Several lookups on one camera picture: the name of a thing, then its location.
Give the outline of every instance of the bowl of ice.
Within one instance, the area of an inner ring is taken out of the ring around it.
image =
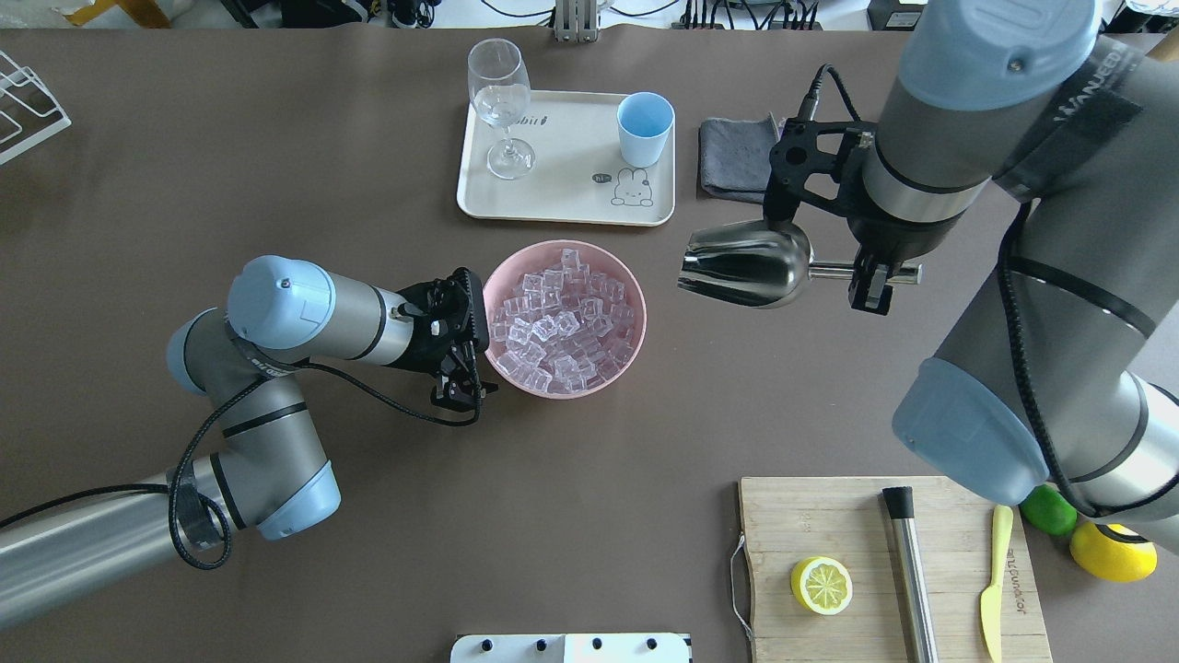
[[[546,399],[606,388],[643,346],[647,307],[623,261],[593,244],[554,239],[520,249],[487,278],[487,360]]]

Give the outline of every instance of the black box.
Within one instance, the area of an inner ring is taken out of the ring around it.
[[[924,4],[902,2],[901,0],[871,0],[868,4],[868,22],[872,29],[911,31],[921,19]]]

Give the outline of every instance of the wine glass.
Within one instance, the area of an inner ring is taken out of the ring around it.
[[[503,130],[503,139],[487,151],[487,169],[501,179],[528,175],[535,160],[532,145],[512,138],[508,129],[520,122],[532,99],[528,70],[520,48],[507,39],[486,39],[467,55],[467,91],[475,113]]]

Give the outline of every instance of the folded cloth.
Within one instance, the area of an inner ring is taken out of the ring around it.
[[[762,203],[770,180],[773,118],[760,122],[707,118],[700,124],[700,186],[730,201]]]

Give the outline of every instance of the tabletop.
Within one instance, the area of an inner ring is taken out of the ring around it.
[[[653,90],[674,104],[667,223],[462,214],[465,58],[490,34],[521,46],[536,88]],[[331,518],[278,543],[243,532],[218,571],[172,560],[111,585],[0,632],[0,658],[442,662],[462,634],[676,631],[691,634],[697,661],[745,659],[726,576],[737,481],[935,474],[889,420],[990,270],[1016,205],[986,190],[887,317],[849,310],[838,282],[777,310],[733,307],[676,288],[693,231],[760,214],[699,188],[697,131],[707,117],[788,117],[825,61],[875,119],[905,38],[632,26],[582,46],[540,27],[0,34],[73,119],[0,169],[2,514],[176,464],[210,405],[171,380],[165,343],[224,304],[258,255],[395,290],[459,265],[486,276],[523,245],[577,238],[626,262],[648,308],[641,353],[608,388],[546,401],[508,387],[466,429],[302,376],[343,493]],[[839,112],[832,94],[819,118]],[[842,221],[803,210],[799,224],[818,257],[852,256]],[[1172,314],[1132,368],[1179,385],[1177,343]],[[426,376],[349,369],[428,407]],[[1114,585],[1029,538],[1058,661],[1173,656],[1173,556]]]

